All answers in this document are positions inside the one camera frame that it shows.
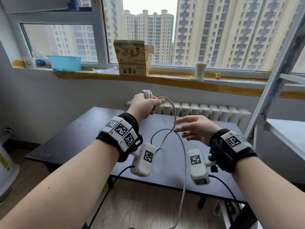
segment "white paper cup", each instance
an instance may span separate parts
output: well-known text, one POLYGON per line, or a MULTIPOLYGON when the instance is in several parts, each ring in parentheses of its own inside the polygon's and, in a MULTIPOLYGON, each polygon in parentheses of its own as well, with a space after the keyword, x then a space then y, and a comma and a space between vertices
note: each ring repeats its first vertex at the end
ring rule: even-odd
POLYGON ((22 57, 25 66, 29 69, 36 69, 36 61, 33 57, 22 57))
POLYGON ((203 79, 204 71, 206 70, 207 65, 203 63, 197 63, 195 65, 195 78, 203 79))

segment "light blue container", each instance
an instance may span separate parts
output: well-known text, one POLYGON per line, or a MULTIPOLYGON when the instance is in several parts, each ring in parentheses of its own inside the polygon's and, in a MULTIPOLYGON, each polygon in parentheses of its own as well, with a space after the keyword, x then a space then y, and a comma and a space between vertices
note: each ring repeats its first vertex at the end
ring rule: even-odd
POLYGON ((81 57, 47 56, 53 71, 81 71, 81 57))

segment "person's right hand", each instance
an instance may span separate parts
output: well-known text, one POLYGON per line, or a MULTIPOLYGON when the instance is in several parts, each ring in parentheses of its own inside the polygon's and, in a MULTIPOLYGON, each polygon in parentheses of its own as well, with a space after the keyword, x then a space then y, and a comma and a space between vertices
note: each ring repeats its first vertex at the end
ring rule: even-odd
POLYGON ((202 115, 197 116, 185 116, 176 120, 176 124, 187 123, 182 126, 178 126, 174 129, 174 132, 184 132, 183 138, 190 140, 198 140, 205 145, 210 145, 211 137, 222 128, 210 121, 208 118, 202 115))

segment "sky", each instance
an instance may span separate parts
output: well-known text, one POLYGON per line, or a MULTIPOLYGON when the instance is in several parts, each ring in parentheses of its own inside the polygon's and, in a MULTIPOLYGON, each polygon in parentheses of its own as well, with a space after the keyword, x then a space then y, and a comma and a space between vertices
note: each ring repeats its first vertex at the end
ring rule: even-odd
POLYGON ((175 17, 173 24, 175 28, 177 2, 178 0, 123 0, 123 8, 134 15, 141 14, 144 9, 148 10, 148 14, 153 14, 154 12, 161 14, 161 10, 166 9, 168 14, 172 14, 175 17))

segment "radiator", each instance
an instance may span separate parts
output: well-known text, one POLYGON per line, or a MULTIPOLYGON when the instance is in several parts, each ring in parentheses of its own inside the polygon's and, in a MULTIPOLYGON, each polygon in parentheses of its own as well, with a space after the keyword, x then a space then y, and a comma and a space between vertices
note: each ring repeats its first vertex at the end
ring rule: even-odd
MULTIPOLYGON (((125 104, 127 109, 130 106, 131 101, 125 104)), ((188 115, 204 115, 213 121, 224 121, 236 123, 239 129, 244 133, 251 119, 251 112, 243 108, 236 108, 231 106, 216 106, 206 104, 189 104, 174 102, 177 116, 188 115)), ((172 115, 173 106, 169 101, 165 101, 163 104, 157 107, 156 114, 172 115)))

